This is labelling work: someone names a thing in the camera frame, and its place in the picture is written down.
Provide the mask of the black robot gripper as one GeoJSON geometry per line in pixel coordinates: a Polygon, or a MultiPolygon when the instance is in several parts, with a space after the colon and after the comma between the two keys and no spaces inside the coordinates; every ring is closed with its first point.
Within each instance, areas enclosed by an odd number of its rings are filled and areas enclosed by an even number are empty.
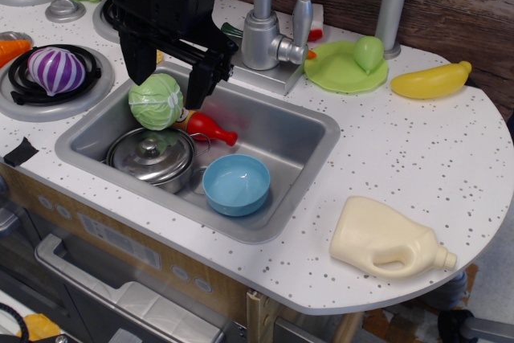
{"type": "Polygon", "coordinates": [[[212,19],[214,0],[112,0],[129,78],[142,85],[160,50],[192,66],[186,108],[200,109],[220,80],[232,75],[237,44],[212,19]]]}

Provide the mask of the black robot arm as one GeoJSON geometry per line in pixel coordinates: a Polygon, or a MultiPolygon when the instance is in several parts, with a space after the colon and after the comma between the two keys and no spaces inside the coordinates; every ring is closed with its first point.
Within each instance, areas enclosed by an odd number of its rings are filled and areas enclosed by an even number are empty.
{"type": "Polygon", "coordinates": [[[113,26],[128,75],[142,84],[156,69],[157,52],[191,66],[188,109],[199,109],[232,74],[238,45],[212,19],[215,0],[112,0],[113,26]]]}

